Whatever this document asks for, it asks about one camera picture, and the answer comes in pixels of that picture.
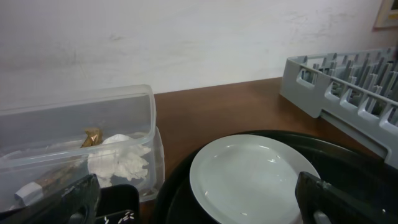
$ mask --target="black tray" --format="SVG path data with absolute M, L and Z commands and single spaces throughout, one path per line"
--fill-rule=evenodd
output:
M 322 180 L 374 208 L 398 215 L 398 170 L 382 160 L 306 134 L 288 131 L 238 134 L 264 136 L 289 145 L 312 163 Z M 190 166 L 200 149 L 190 154 L 165 181 L 157 196 L 153 223 L 217 223 L 201 208 L 190 187 Z

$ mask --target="brown tabletop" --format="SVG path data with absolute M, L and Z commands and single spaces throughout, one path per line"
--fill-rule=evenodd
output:
M 166 179 L 189 154 L 241 131 L 274 129 L 311 134 L 375 156 L 327 121 L 314 119 L 279 95 L 281 78 L 156 94 L 157 127 Z M 141 204 L 148 223 L 154 201 Z

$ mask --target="gray plastic dish rack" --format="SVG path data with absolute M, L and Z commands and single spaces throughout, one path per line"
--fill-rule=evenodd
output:
M 394 54 L 391 47 L 288 58 L 280 94 L 398 168 L 398 65 Z

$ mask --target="white plate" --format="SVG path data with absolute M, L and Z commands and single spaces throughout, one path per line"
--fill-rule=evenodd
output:
M 298 175 L 315 168 L 291 147 L 261 136 L 234 135 L 206 145 L 190 169 L 193 194 L 222 224 L 298 223 Z

